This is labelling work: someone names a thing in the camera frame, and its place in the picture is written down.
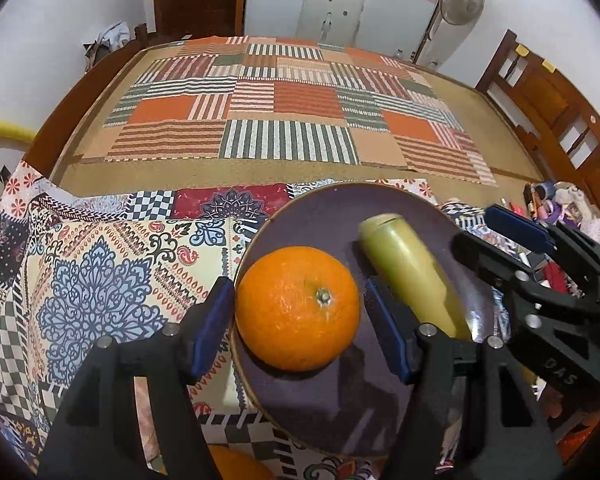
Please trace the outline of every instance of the metal screw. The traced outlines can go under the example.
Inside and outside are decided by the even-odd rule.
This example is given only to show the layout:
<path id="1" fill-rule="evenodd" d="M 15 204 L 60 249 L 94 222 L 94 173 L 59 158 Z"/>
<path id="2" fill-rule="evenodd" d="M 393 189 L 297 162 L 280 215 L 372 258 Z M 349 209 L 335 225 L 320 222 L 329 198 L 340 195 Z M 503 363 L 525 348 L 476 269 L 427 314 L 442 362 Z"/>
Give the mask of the metal screw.
<path id="1" fill-rule="evenodd" d="M 504 343 L 502 342 L 502 339 L 500 339 L 498 336 L 490 335 L 487 338 L 487 345 L 497 350 L 498 348 L 502 348 L 504 346 Z"/>
<path id="2" fill-rule="evenodd" d="M 424 336 L 424 337 L 431 337 L 433 335 L 436 335 L 438 333 L 438 329 L 436 328 L 435 325 L 432 325 L 431 323 L 423 323 L 418 327 L 418 330 L 420 330 L 420 333 Z"/>
<path id="3" fill-rule="evenodd" d="M 98 348 L 107 348 L 113 343 L 113 338 L 110 335 L 101 335 L 96 339 L 96 346 Z"/>
<path id="4" fill-rule="evenodd" d="M 514 275 L 521 282 L 528 282 L 530 280 L 529 275 L 524 270 L 517 270 Z"/>
<path id="5" fill-rule="evenodd" d="M 529 328 L 540 328 L 542 326 L 542 320 L 536 314 L 527 314 L 525 322 Z"/>
<path id="6" fill-rule="evenodd" d="M 165 323 L 162 327 L 162 333 L 166 336 L 176 335 L 180 331 L 180 325 L 178 323 Z"/>

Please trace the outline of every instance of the orange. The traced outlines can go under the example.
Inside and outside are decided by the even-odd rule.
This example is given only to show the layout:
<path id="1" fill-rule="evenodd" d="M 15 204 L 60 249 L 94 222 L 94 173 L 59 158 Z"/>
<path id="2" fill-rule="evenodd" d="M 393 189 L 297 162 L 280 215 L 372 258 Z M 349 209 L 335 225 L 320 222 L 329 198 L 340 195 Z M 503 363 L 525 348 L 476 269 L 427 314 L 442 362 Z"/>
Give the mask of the orange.
<path id="1" fill-rule="evenodd" d="M 286 247 L 247 270 L 237 289 L 235 320 L 244 343 L 266 364 L 315 370 L 353 340 L 360 297 L 336 258 L 312 247 Z"/>
<path id="2" fill-rule="evenodd" d="M 222 480 L 275 480 L 256 459 L 223 446 L 209 446 Z"/>

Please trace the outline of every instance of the blue gripper pad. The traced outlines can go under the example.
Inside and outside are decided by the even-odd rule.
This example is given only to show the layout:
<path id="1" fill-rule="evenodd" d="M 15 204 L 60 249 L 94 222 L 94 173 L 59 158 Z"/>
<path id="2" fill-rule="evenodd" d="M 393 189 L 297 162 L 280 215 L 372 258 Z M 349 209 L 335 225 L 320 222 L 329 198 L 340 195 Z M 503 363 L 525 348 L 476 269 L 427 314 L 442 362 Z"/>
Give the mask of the blue gripper pad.
<path id="1" fill-rule="evenodd" d="M 502 206 L 490 205 L 484 212 L 484 221 L 489 229 L 499 232 L 535 253 L 554 252 L 554 244 L 544 227 Z"/>
<path id="2" fill-rule="evenodd" d="M 203 305 L 193 305 L 190 309 L 207 309 L 202 326 L 192 334 L 193 346 L 190 374 L 199 378 L 211 370 L 218 347 L 224 337 L 229 322 L 234 316 L 234 282 L 228 278 L 218 278 Z"/>
<path id="3" fill-rule="evenodd" d="M 376 331 L 382 354 L 389 371 L 404 384 L 414 380 L 414 363 L 410 356 L 418 353 L 414 330 L 418 322 L 411 309 L 399 303 L 379 278 L 369 278 L 365 283 L 365 309 Z M 400 309 L 400 327 L 391 310 Z"/>

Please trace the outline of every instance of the peeled green vegetable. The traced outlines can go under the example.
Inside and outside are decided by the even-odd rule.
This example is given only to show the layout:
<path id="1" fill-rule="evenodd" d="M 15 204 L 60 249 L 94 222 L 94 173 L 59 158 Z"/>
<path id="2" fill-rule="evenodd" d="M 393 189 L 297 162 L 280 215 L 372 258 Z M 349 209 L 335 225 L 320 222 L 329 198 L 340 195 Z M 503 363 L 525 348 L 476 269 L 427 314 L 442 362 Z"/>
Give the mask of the peeled green vegetable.
<path id="1" fill-rule="evenodd" d="M 449 337 L 471 340 L 453 285 L 402 216 L 373 216 L 360 224 L 359 233 L 366 257 L 420 322 L 433 323 Z"/>

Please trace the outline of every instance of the yellow sticky note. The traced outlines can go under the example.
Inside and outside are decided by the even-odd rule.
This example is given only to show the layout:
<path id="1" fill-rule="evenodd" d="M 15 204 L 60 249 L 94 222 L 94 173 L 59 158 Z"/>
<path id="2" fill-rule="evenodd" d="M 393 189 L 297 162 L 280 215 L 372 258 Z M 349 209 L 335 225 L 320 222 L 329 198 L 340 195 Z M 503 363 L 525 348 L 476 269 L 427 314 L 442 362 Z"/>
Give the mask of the yellow sticky note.
<path id="1" fill-rule="evenodd" d="M 516 54 L 518 54 L 520 57 L 525 57 L 528 53 L 529 49 L 523 44 L 519 43 L 516 47 Z"/>
<path id="2" fill-rule="evenodd" d="M 551 63 L 549 63 L 547 60 L 544 60 L 542 62 L 542 66 L 544 66 L 551 73 L 555 72 L 555 66 L 553 66 Z"/>

